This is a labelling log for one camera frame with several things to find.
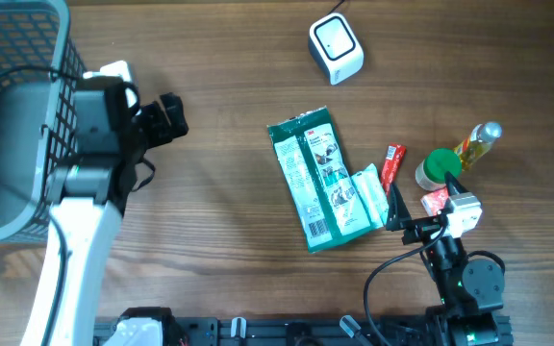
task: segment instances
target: clear plastic bottle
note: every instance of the clear plastic bottle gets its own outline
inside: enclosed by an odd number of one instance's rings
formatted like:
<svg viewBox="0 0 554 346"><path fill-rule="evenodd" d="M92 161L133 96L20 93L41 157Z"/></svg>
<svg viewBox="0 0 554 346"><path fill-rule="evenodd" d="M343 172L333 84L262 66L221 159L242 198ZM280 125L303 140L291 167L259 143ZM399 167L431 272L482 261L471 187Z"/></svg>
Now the clear plastic bottle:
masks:
<svg viewBox="0 0 554 346"><path fill-rule="evenodd" d="M476 126L471 135L454 148L459 156L463 170L467 171L483 155L487 154L495 141L501 137L501 126L496 122L488 122Z"/></svg>
<svg viewBox="0 0 554 346"><path fill-rule="evenodd" d="M446 172L459 178L459 156L450 149L436 149L415 170L415 181L427 191L439 190L446 186Z"/></svg>

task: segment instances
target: green package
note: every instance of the green package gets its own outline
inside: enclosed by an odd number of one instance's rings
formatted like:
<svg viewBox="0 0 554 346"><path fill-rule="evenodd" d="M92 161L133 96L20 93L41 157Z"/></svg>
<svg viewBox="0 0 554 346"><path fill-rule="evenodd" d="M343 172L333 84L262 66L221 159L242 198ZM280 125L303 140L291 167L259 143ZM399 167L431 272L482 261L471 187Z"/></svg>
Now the green package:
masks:
<svg viewBox="0 0 554 346"><path fill-rule="evenodd" d="M342 245L374 229L352 185L328 109L268 127L310 253Z"/></svg>

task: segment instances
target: red snack bar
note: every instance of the red snack bar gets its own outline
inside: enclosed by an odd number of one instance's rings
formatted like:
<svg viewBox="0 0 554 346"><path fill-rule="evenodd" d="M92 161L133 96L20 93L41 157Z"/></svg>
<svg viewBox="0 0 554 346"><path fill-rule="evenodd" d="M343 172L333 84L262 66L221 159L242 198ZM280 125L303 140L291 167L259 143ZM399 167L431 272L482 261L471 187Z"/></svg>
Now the red snack bar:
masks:
<svg viewBox="0 0 554 346"><path fill-rule="evenodd" d="M448 199L448 189L446 187L425 194L420 200L422 206L427 211L429 216L435 216L438 214L438 210L442 209Z"/></svg>
<svg viewBox="0 0 554 346"><path fill-rule="evenodd" d="M384 167L382 167L382 188L386 191L386 195L390 192L390 183L394 181L396 172L401 166L403 156L405 155L405 146L401 144L391 143L389 145L389 151L386 154L386 160L384 161Z"/></svg>

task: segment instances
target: gray wire basket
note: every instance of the gray wire basket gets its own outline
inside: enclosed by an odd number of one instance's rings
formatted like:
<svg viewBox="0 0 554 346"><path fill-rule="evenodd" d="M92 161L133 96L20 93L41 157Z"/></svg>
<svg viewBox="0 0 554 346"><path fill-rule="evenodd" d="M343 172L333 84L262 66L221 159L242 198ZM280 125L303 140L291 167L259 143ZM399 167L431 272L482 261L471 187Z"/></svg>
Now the gray wire basket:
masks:
<svg viewBox="0 0 554 346"><path fill-rule="evenodd" d="M0 1L0 71L22 64L51 65L81 76L85 66L69 38L63 0ZM0 241L45 241L48 174L73 150L75 82L20 71L0 80L0 179L31 195L38 206L0 186Z"/></svg>

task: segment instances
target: white device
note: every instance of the white device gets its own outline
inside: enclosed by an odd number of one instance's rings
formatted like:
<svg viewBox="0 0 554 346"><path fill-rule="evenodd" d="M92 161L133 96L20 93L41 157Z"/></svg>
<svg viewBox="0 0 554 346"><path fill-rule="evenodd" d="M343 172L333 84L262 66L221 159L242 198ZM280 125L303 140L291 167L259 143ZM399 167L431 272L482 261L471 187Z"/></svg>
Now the white device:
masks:
<svg viewBox="0 0 554 346"><path fill-rule="evenodd" d="M452 212L447 216L448 229L444 236L451 235L453 238L473 230L482 216L482 203L471 192L448 197L445 208L452 209Z"/></svg>
<svg viewBox="0 0 554 346"><path fill-rule="evenodd" d="M331 85L351 77L363 67L365 54L340 13L331 13L309 28L309 51Z"/></svg>

